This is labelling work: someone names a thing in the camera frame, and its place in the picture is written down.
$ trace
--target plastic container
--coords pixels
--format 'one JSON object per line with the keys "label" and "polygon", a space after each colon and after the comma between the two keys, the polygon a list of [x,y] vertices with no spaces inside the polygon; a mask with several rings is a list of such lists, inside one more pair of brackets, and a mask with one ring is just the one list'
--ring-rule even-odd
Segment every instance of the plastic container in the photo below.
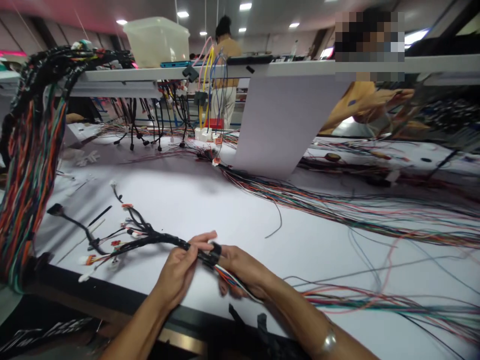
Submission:
{"label": "plastic container", "polygon": [[164,17],[129,21],[123,26],[139,68],[189,61],[189,31]]}

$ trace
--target hair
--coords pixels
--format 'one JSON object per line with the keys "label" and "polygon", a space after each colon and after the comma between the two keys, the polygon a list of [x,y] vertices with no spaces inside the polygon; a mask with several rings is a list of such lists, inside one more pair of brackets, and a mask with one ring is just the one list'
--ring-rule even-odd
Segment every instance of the hair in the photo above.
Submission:
{"label": "hair", "polygon": [[342,34],[340,41],[335,41],[334,52],[356,52],[357,43],[369,41],[366,34],[384,32],[384,23],[392,21],[398,21],[394,13],[384,11],[379,6],[369,7],[357,14],[356,21],[349,21],[348,32]]}
{"label": "hair", "polygon": [[218,26],[215,29],[215,37],[217,40],[222,35],[232,35],[230,32],[230,25],[232,25],[232,20],[227,15],[224,15],[218,22]]}

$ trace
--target red box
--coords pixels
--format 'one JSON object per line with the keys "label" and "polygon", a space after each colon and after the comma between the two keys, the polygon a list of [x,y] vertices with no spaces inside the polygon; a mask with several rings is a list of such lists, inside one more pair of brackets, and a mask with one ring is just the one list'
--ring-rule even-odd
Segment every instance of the red box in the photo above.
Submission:
{"label": "red box", "polygon": [[211,118],[210,119],[211,125],[209,126],[209,120],[205,120],[205,124],[203,125],[205,128],[211,129],[223,129],[224,128],[224,120],[221,118]]}

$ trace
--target bracelet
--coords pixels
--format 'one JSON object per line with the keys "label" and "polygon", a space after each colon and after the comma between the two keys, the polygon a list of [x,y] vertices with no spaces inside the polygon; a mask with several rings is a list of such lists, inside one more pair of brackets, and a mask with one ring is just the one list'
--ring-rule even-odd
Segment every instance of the bracelet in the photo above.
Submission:
{"label": "bracelet", "polygon": [[328,320],[328,323],[330,324],[330,328],[328,329],[328,334],[326,335],[325,341],[323,342],[323,346],[321,347],[321,354],[326,355],[332,352],[334,349],[335,345],[337,344],[337,338],[335,337],[335,331],[334,331],[334,324],[330,320],[330,318],[323,314],[326,319]]}

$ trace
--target white table surface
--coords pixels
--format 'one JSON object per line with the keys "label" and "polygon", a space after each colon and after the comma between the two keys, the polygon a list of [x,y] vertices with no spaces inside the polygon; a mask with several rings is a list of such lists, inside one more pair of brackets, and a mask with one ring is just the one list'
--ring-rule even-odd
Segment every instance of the white table surface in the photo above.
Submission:
{"label": "white table surface", "polygon": [[[265,239],[280,224],[278,210],[273,203],[241,191],[227,182],[219,169],[206,162],[195,161],[193,157],[174,156],[120,164],[158,152],[156,146],[145,147],[137,139],[134,139],[135,149],[131,152],[129,139],[124,139],[118,146],[111,144],[114,140],[114,137],[99,138],[83,148],[87,154],[92,150],[97,150],[101,154],[96,164],[76,167],[64,161],[62,171],[74,174],[75,180],[57,177],[54,193],[48,203],[48,207],[54,203],[62,204],[67,215],[85,225],[107,206],[113,205],[102,217],[105,222],[94,232],[95,237],[102,238],[118,230],[120,222],[127,216],[109,186],[110,180],[116,180],[117,191],[123,195],[123,201],[132,203],[155,230],[184,240],[216,230],[218,243],[243,248],[282,278],[295,275],[317,281],[367,270],[358,255],[358,250],[349,240],[349,228],[345,225],[280,207],[283,225],[273,236]],[[175,143],[179,142],[180,139],[175,138]],[[165,149],[169,144],[170,138],[164,137],[162,147]],[[407,152],[407,144],[395,145],[398,146]],[[336,152],[309,151],[317,156]],[[417,160],[414,162],[418,167],[427,168],[433,168],[436,161],[442,160],[449,153],[449,150],[441,147],[434,151],[424,148],[419,150],[415,147],[415,151],[409,151],[411,158],[433,159],[432,163]],[[235,150],[224,145],[221,150],[222,160],[231,164],[234,156]],[[450,167],[462,172],[479,174],[479,165],[476,163],[455,160]],[[68,196],[72,189],[85,181],[87,183],[84,186]],[[299,168],[289,181],[301,188],[339,194],[346,192],[350,194],[352,187],[361,189],[366,186],[349,177],[344,176],[342,181],[339,181],[338,177],[332,175]],[[392,244],[395,240],[372,232],[357,231],[386,244]],[[90,267],[78,264],[78,259],[93,252],[87,252],[86,240],[73,250],[72,248],[84,238],[85,233],[73,224],[45,214],[35,248],[38,254],[45,251],[54,253],[51,264],[77,272],[80,276],[88,272]],[[359,235],[356,235],[356,239],[373,266],[383,267],[390,248]],[[131,238],[124,234],[115,240],[130,241]],[[102,247],[106,251],[112,250],[109,241]],[[101,266],[93,277],[148,294],[158,278],[170,248],[170,245],[157,244],[136,249],[127,254],[118,271],[112,272],[106,266]],[[419,248],[432,257],[460,257],[465,254],[465,249],[401,240],[392,254],[393,264],[427,258]],[[478,259],[477,252],[473,252],[472,255]],[[464,283],[480,291],[480,281],[476,276],[479,273],[479,265],[470,258],[441,258],[437,261]],[[384,280],[385,275],[386,270],[380,273],[380,278]],[[296,284],[298,281],[292,280],[290,283]],[[375,288],[375,281],[370,273],[333,280],[332,283],[372,290]],[[312,286],[307,286],[300,290],[311,288]],[[392,269],[385,292],[406,296],[420,294],[449,296],[480,305],[480,296],[477,293],[453,279],[433,261]],[[449,301],[432,298],[415,300],[422,305],[449,304]],[[231,319],[228,312],[229,303],[234,305],[245,323],[254,327],[257,326],[257,315],[266,312],[268,330],[282,336],[286,335],[284,329],[262,305],[248,299],[236,300],[229,295],[225,298],[220,297],[217,277],[199,265],[182,305]],[[360,310],[348,314],[332,314],[331,318],[381,359],[453,357],[435,339],[397,314]],[[425,326],[464,357],[469,358],[475,353],[475,349],[463,340],[443,330]]]}

